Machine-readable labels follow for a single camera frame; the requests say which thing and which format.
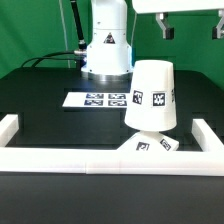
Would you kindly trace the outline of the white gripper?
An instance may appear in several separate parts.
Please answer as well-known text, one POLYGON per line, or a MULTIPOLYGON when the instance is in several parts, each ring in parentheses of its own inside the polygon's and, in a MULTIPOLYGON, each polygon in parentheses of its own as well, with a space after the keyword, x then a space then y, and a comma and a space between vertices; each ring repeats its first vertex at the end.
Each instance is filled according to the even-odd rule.
POLYGON ((224 38, 224 0, 132 0, 132 6, 138 14, 157 13, 156 21, 165 40, 174 38, 174 28, 168 23, 168 14, 163 12, 220 9, 220 20, 212 29, 212 38, 224 38))

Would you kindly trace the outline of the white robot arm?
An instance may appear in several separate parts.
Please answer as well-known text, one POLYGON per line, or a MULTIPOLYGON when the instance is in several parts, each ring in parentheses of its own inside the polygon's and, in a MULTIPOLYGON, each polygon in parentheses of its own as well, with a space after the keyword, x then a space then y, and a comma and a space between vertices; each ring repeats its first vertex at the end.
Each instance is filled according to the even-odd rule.
MULTIPOLYGON (((87 46, 86 64, 81 68, 86 78, 109 81, 129 78, 133 72, 132 47, 126 38, 127 4, 125 0, 91 0, 92 41, 87 46)), ((224 0, 132 0, 137 14, 155 14, 164 39, 174 38, 174 28, 167 22, 171 12, 217 10, 220 21, 213 37, 224 36, 224 0)))

